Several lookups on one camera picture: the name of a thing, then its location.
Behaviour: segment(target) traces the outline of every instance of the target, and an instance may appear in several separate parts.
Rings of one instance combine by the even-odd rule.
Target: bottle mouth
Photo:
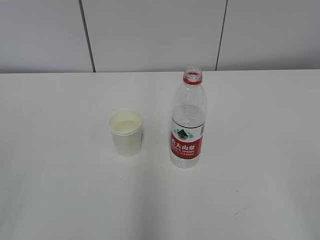
[[[199,67],[188,67],[183,74],[183,82],[189,85],[200,85],[202,83],[202,71]]]

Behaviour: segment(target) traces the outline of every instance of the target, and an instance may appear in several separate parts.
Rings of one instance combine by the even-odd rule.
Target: bottle label
[[[184,127],[172,120],[171,151],[182,159],[193,159],[200,154],[205,124]]]

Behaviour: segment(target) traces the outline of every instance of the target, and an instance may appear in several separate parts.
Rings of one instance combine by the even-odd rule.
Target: mountain logo
[[[178,128],[176,128],[174,132],[178,135],[178,137],[181,140],[192,139],[194,137],[191,132],[189,131],[185,132],[185,130],[183,129],[179,130]]]

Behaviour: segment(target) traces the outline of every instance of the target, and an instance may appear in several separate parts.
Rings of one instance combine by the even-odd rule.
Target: white paper cup
[[[132,109],[120,109],[109,117],[113,143],[121,156],[140,152],[143,117]]]

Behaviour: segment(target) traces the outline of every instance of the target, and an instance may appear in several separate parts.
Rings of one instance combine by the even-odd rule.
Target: water bottle
[[[199,67],[188,67],[172,104],[170,158],[179,168],[198,162],[207,115],[207,96]]]

